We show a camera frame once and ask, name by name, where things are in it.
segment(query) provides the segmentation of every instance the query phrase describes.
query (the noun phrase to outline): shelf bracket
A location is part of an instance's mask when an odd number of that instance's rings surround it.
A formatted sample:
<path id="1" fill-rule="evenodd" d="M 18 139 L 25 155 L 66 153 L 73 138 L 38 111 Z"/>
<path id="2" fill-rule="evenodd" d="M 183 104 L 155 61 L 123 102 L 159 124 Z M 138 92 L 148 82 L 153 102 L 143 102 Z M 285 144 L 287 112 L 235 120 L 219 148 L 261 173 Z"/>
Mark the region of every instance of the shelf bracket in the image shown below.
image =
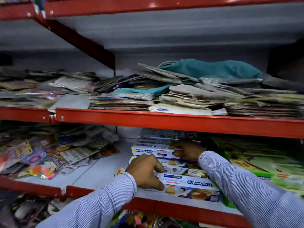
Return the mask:
<path id="1" fill-rule="evenodd" d="M 105 66 L 115 70 L 115 55 L 103 46 L 87 39 L 57 20 L 38 15 L 34 20 Z"/>

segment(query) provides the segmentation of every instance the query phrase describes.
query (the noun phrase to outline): shirt cuff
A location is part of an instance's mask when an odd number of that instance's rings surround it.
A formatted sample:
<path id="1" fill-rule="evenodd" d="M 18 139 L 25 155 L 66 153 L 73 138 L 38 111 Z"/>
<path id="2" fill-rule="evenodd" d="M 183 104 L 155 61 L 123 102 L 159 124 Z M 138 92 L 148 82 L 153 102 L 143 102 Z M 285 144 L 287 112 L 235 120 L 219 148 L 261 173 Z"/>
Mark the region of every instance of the shirt cuff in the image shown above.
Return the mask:
<path id="1" fill-rule="evenodd" d="M 206 171 L 207 175 L 213 179 L 215 170 L 225 163 L 230 163 L 225 158 L 213 151 L 204 151 L 199 156 L 199 164 L 201 168 Z"/>
<path id="2" fill-rule="evenodd" d="M 103 189 L 109 194 L 114 211 L 117 212 L 135 196 L 137 186 L 133 176 L 123 172 L 117 175 L 111 184 L 104 186 Z"/>

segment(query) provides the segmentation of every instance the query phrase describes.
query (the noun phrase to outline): striped shirt sleeve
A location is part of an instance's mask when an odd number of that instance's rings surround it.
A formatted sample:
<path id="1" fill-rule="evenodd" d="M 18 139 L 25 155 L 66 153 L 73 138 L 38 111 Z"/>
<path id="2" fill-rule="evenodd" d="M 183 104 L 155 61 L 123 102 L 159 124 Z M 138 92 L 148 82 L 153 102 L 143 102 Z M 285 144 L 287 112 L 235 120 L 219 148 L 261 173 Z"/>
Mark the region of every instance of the striped shirt sleeve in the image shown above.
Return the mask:
<path id="1" fill-rule="evenodd" d="M 253 228 L 304 227 L 304 202 L 293 192 L 261 180 L 213 151 L 203 152 L 199 163 Z"/>
<path id="2" fill-rule="evenodd" d="M 104 228 L 135 196 L 136 189 L 134 178 L 123 172 L 114 177 L 111 184 L 71 202 L 37 228 Z"/>

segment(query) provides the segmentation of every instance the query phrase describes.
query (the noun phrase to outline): hand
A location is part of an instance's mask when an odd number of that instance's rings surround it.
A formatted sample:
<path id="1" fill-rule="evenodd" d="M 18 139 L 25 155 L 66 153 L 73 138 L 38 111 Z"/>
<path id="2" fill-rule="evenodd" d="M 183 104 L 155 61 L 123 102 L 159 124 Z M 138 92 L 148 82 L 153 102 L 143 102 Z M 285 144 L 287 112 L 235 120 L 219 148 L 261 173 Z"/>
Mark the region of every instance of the hand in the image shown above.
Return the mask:
<path id="1" fill-rule="evenodd" d="M 174 155 L 189 161 L 198 161 L 200 155 L 205 151 L 197 143 L 190 140 L 179 140 L 173 143 L 173 146 L 179 146 L 182 150 L 175 150 Z"/>
<path id="2" fill-rule="evenodd" d="M 153 154 L 149 156 L 142 154 L 131 161 L 126 172 L 134 177 L 138 187 L 163 191 L 165 186 L 155 177 L 153 170 L 160 173 L 166 172 Z"/>

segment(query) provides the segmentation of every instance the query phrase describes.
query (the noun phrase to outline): red shelf edge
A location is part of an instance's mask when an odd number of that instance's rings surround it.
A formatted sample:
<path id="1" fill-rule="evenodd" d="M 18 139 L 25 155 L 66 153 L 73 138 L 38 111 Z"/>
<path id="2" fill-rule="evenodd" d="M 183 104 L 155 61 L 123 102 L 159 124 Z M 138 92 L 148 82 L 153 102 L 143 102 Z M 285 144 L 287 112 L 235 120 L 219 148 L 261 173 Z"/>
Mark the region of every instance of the red shelf edge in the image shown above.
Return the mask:
<path id="1" fill-rule="evenodd" d="M 58 122 L 304 138 L 304 120 L 57 108 Z"/>
<path id="2" fill-rule="evenodd" d="M 201 7 L 295 2 L 304 0 L 48 0 L 48 18 Z"/>
<path id="3" fill-rule="evenodd" d="M 0 120 L 50 123 L 51 113 L 47 109 L 0 106 Z"/>
<path id="4" fill-rule="evenodd" d="M 75 186 L 67 186 L 66 189 L 66 197 L 72 197 L 75 199 L 83 197 L 94 191 Z M 128 210 L 144 211 L 146 213 L 155 213 L 192 222 L 202 222 L 216 226 L 229 228 L 251 228 L 246 218 L 241 215 L 184 206 L 175 203 L 161 202 L 151 199 L 133 198 L 129 203 L 124 205 L 123 208 Z"/>
<path id="5" fill-rule="evenodd" d="M 61 189 L 59 187 L 38 185 L 28 182 L 11 180 L 8 177 L 0 176 L 0 188 L 10 189 L 17 192 L 29 193 L 39 196 L 61 198 Z"/>
<path id="6" fill-rule="evenodd" d="M 35 14 L 32 2 L 0 4 L 0 21 L 30 19 Z"/>

